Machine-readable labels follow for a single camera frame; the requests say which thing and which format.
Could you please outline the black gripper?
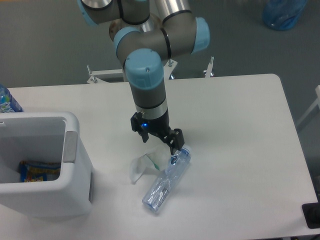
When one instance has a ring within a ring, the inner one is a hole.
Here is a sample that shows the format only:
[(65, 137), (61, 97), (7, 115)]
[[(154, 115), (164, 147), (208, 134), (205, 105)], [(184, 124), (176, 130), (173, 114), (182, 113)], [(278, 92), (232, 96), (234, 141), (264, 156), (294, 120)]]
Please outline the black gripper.
[(185, 140), (182, 130), (179, 128), (171, 129), (169, 121), (168, 109), (161, 117), (155, 119), (143, 118), (141, 112), (135, 112), (130, 118), (132, 131), (141, 136), (143, 143), (148, 141), (149, 134), (151, 134), (169, 146), (170, 154), (173, 155), (182, 149)]

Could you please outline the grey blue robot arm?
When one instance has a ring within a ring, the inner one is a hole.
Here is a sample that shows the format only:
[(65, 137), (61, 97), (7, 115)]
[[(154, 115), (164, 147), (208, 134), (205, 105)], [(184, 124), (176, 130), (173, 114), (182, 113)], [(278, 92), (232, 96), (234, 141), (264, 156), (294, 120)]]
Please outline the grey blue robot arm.
[(185, 141), (179, 128), (169, 125), (163, 61), (195, 54), (210, 44), (210, 28), (195, 17), (186, 0), (158, 0), (160, 26), (143, 30), (151, 19), (147, 0), (80, 0), (78, 7), (91, 26), (119, 20), (124, 27), (110, 35), (115, 54), (129, 83), (136, 111), (131, 128), (143, 142), (159, 138), (174, 154)]

